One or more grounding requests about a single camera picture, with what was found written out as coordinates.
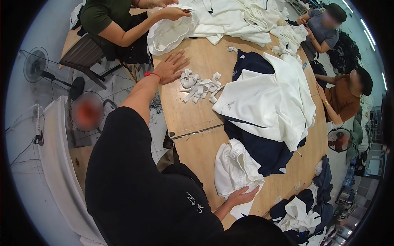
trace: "ceiling light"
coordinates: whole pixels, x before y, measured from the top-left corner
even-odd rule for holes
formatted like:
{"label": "ceiling light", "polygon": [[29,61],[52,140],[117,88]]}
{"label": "ceiling light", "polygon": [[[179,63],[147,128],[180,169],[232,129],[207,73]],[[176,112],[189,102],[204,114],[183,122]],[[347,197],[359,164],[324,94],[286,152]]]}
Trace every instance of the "ceiling light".
{"label": "ceiling light", "polygon": [[350,11],[353,13],[353,10],[349,7],[349,5],[345,2],[345,0],[342,0],[344,2],[344,4],[346,4],[346,6],[350,9]]}
{"label": "ceiling light", "polygon": [[365,24],[365,22],[362,19],[360,19],[360,20],[361,20],[361,23],[364,25],[365,29],[367,29],[367,32],[368,32],[369,36],[371,37],[372,42],[374,43],[374,45],[376,45],[374,37],[372,36],[371,32],[369,31],[367,25]]}
{"label": "ceiling light", "polygon": [[382,73],[382,77],[383,77],[383,82],[385,83],[385,88],[387,90],[386,79],[385,79],[385,74],[384,73]]}
{"label": "ceiling light", "polygon": [[367,31],[364,30],[364,32],[365,32],[365,35],[367,35],[367,38],[368,38],[368,40],[369,40],[369,42],[370,42],[370,44],[371,44],[372,49],[375,51],[375,47],[374,47],[374,45],[372,44],[372,41],[371,41],[371,39],[369,38],[369,36],[368,36],[368,34],[367,34]]}

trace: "person in green shirt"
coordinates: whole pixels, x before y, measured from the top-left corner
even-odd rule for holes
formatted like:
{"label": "person in green shirt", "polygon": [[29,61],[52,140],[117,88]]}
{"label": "person in green shirt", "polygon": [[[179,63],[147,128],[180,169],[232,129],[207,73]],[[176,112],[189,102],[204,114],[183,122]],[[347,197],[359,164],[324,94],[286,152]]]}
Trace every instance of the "person in green shirt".
{"label": "person in green shirt", "polygon": [[[108,61],[119,59],[129,64],[152,65],[147,51],[149,28],[162,19],[178,20],[182,16],[191,16],[180,8],[167,7],[177,3],[177,0],[88,0],[81,12],[81,24]],[[150,17],[147,12],[131,16],[132,5],[141,9],[163,9]]]}

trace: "gray t-shirt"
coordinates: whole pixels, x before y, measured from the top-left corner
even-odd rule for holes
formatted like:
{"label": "gray t-shirt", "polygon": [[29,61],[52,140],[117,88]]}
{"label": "gray t-shirt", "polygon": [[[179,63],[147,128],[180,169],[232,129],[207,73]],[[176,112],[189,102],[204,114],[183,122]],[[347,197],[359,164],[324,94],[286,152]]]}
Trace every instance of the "gray t-shirt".
{"label": "gray t-shirt", "polygon": [[[307,23],[307,27],[312,31],[319,44],[325,41],[330,48],[333,48],[339,39],[338,31],[328,29],[322,25],[321,21],[323,18],[323,14],[319,10],[311,10],[310,12],[308,12],[308,15],[310,19]],[[317,51],[313,46],[310,38],[307,37],[307,39],[302,42],[301,45],[308,59],[313,60],[316,56]]]}

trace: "red string bracelet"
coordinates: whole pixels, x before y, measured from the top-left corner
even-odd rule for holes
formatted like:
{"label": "red string bracelet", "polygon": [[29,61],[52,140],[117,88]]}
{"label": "red string bracelet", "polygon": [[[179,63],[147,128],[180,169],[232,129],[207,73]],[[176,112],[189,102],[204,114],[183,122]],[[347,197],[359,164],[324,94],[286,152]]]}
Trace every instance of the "red string bracelet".
{"label": "red string bracelet", "polygon": [[154,72],[150,72],[150,71],[148,71],[148,72],[145,73],[145,77],[146,77],[146,76],[149,76],[149,75],[151,75],[151,74],[154,74],[154,75],[156,75],[157,77],[159,77],[160,81],[162,80],[162,78],[161,78],[158,74],[155,74]]}

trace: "wooden board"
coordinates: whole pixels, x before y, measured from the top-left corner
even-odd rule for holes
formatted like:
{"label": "wooden board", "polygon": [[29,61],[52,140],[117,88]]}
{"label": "wooden board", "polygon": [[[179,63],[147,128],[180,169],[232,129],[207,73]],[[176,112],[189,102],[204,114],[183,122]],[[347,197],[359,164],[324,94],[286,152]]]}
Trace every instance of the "wooden board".
{"label": "wooden board", "polygon": [[[251,215],[262,216],[274,205],[278,196],[290,198],[293,194],[298,194],[299,191],[307,188],[314,177],[316,164],[328,153],[323,104],[318,95],[313,96],[312,99],[317,107],[315,125],[309,130],[305,145],[298,148],[302,157],[294,153],[287,163],[285,174],[273,174],[264,178],[265,183],[253,202]],[[214,166],[220,145],[227,143],[228,140],[223,126],[174,140],[180,161],[186,164],[204,184],[203,188],[212,211],[224,202],[224,198],[218,196],[216,192]],[[296,191],[294,187],[298,182],[301,183],[301,188]],[[228,214],[223,220],[224,228],[229,228],[234,221],[235,218]]]}
{"label": "wooden board", "polygon": [[[138,15],[140,13],[146,12],[146,9],[130,9],[131,15]],[[81,38],[78,36],[78,31],[81,30],[81,27],[76,28],[75,30],[69,30],[67,34],[66,41],[64,42],[63,50],[61,52],[61,58],[67,53],[67,51]]]}
{"label": "wooden board", "polygon": [[94,145],[69,150],[75,175],[85,194],[86,170]]}
{"label": "wooden board", "polygon": [[[206,38],[185,39],[173,51],[184,49],[185,56],[190,57],[190,65],[193,74],[199,74],[202,79],[211,79],[216,72],[221,74],[219,81],[222,85],[232,81],[232,70],[237,62],[237,54],[228,52],[227,47],[234,46],[240,48],[244,52],[256,52],[262,55],[267,52],[274,55],[272,46],[279,45],[277,37],[271,35],[271,43],[261,48],[255,43],[242,40],[238,37],[224,36],[218,44],[212,45]],[[313,75],[312,68],[308,62],[305,52],[300,49],[297,52],[301,60],[307,62],[304,72],[308,81],[311,95],[317,95],[316,80]],[[156,66],[167,54],[161,56],[153,56],[153,63]],[[176,138],[189,133],[208,129],[221,125],[221,117],[212,111],[213,104],[209,102],[209,97],[200,99],[197,104],[189,100],[187,103],[183,99],[187,96],[187,92],[179,92],[182,85],[179,80],[163,86],[159,86],[160,99],[163,106],[164,117],[166,119],[168,132]]]}

